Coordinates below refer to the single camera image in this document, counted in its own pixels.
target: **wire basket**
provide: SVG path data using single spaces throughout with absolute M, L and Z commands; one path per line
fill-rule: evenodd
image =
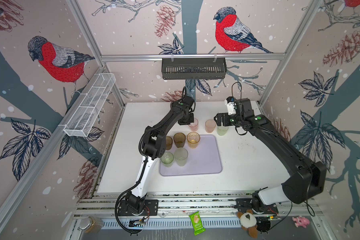
M 115 76 L 112 73 L 98 75 L 95 83 L 86 93 L 80 106 L 64 128 L 64 132 L 68 136 L 88 136 L 115 81 Z
M 225 58 L 163 58 L 163 79 L 223 79 Z

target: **jar lid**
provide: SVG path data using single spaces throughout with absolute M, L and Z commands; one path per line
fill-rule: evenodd
M 87 230 L 91 226 L 91 224 L 92 220 L 87 217 L 81 220 L 79 228 L 81 230 Z

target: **white snow dot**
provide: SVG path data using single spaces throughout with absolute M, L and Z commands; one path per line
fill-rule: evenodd
M 44 194 L 44 195 L 47 195 L 47 194 L 49 194 L 50 191 L 51 191 L 51 187 L 46 187 L 46 188 L 43 190 L 43 194 Z

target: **black wire basket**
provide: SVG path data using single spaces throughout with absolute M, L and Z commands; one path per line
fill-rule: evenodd
M 227 72 L 225 58 L 163 58 L 163 79 L 223 79 Z

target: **white wire basket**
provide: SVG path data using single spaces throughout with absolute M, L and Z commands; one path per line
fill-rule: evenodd
M 80 106 L 64 128 L 64 132 L 68 136 L 88 136 L 115 81 L 115 76 L 112 73 L 100 73 L 98 75 L 95 83 L 86 93 Z

